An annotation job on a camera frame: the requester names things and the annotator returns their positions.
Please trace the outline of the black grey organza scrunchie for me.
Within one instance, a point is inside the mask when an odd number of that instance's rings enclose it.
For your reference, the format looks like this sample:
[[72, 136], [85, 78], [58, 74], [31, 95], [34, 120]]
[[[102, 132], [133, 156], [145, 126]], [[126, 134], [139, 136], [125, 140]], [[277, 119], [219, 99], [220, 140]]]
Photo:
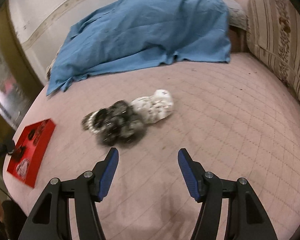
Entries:
[[82, 119], [81, 126], [108, 146], [134, 142], [146, 131], [141, 116], [125, 100], [89, 113]]

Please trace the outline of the white dotted scrunchie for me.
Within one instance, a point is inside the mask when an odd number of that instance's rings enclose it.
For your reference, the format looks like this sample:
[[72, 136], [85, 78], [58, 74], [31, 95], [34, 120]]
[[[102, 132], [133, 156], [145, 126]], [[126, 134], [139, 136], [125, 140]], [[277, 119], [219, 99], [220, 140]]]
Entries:
[[151, 96], [139, 97], [129, 103], [145, 124], [165, 119], [174, 110], [173, 98], [168, 90], [157, 89]]

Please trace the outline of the black feather hair clip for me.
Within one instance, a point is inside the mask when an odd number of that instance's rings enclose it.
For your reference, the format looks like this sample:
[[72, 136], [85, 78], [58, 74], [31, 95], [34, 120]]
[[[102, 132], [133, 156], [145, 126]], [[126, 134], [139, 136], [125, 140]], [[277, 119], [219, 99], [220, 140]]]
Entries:
[[23, 157], [25, 150], [26, 146], [21, 145], [19, 147], [16, 147], [11, 154], [12, 159], [19, 161]]

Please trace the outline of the red plaid scrunchie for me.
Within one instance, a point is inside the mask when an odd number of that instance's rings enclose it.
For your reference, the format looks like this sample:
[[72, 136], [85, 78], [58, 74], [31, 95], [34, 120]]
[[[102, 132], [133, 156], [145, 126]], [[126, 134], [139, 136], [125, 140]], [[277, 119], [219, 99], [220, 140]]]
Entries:
[[20, 177], [21, 179], [26, 178], [29, 165], [30, 165], [29, 158], [25, 158], [16, 166], [15, 170], [18, 177]]

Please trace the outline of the red tray box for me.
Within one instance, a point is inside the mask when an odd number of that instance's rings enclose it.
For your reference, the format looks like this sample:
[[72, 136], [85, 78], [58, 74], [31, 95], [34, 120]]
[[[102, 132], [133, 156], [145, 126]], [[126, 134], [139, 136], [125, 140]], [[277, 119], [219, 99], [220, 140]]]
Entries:
[[[34, 188], [35, 186], [38, 171], [42, 163], [43, 156], [45, 154], [49, 141], [56, 127], [55, 123], [51, 119], [45, 119], [45, 120], [47, 120], [48, 123], [46, 124], [42, 132], [42, 135], [38, 141], [37, 146], [34, 146], [32, 141], [28, 140], [27, 136], [32, 129], [36, 129], [44, 120], [24, 127], [19, 139], [17, 140], [15, 148], [21, 145], [26, 146], [25, 153], [19, 161], [10, 158], [10, 161], [7, 166], [8, 173], [10, 173], [13, 177], [17, 178], [19, 181], [21, 181], [22, 183], [26, 184], [31, 188]], [[25, 158], [29, 158], [30, 165], [27, 171], [26, 178], [21, 179], [16, 174], [15, 169], [16, 166]]]

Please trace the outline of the red dotted scrunchie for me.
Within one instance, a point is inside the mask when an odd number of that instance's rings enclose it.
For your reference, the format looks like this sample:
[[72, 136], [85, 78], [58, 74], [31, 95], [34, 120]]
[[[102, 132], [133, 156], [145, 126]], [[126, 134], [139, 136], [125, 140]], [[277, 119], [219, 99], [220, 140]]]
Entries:
[[39, 139], [42, 135], [42, 132], [43, 132], [43, 130], [44, 130], [47, 123], [48, 123], [48, 121], [44, 120], [36, 129], [32, 129], [29, 132], [27, 138], [28, 138], [29, 141], [32, 141], [34, 146], [37, 146], [38, 141], [39, 141]]

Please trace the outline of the pink quilted bedspread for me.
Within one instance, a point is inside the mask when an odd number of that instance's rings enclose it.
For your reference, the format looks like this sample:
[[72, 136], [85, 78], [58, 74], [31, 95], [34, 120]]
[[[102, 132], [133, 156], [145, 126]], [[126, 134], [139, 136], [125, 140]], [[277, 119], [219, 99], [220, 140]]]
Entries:
[[82, 130], [83, 117], [157, 89], [171, 93], [173, 113], [149, 126], [139, 142], [118, 147], [114, 180], [97, 205], [106, 238], [191, 237], [200, 205], [181, 175], [181, 148], [219, 178], [246, 178], [277, 237], [292, 237], [300, 225], [300, 103], [250, 54], [233, 54], [229, 64], [178, 62], [90, 77], [53, 96], [42, 90], [14, 138], [44, 119], [56, 127], [35, 187], [3, 173], [12, 198], [29, 213], [51, 178], [74, 179], [92, 169], [108, 148]]

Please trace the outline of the striped beige pillow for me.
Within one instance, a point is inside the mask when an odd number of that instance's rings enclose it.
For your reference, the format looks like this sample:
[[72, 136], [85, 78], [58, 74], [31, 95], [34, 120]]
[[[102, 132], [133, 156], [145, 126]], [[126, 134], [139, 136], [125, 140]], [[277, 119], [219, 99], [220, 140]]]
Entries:
[[289, 0], [248, 1], [247, 44], [300, 101], [300, 15]]

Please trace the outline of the blue cloth sheet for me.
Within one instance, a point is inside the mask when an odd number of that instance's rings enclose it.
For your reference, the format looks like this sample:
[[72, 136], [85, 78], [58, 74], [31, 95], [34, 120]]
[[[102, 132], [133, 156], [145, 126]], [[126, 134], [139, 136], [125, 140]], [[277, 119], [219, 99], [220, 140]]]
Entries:
[[95, 75], [184, 60], [229, 62], [228, 29], [222, 0], [118, 0], [70, 28], [47, 94]]

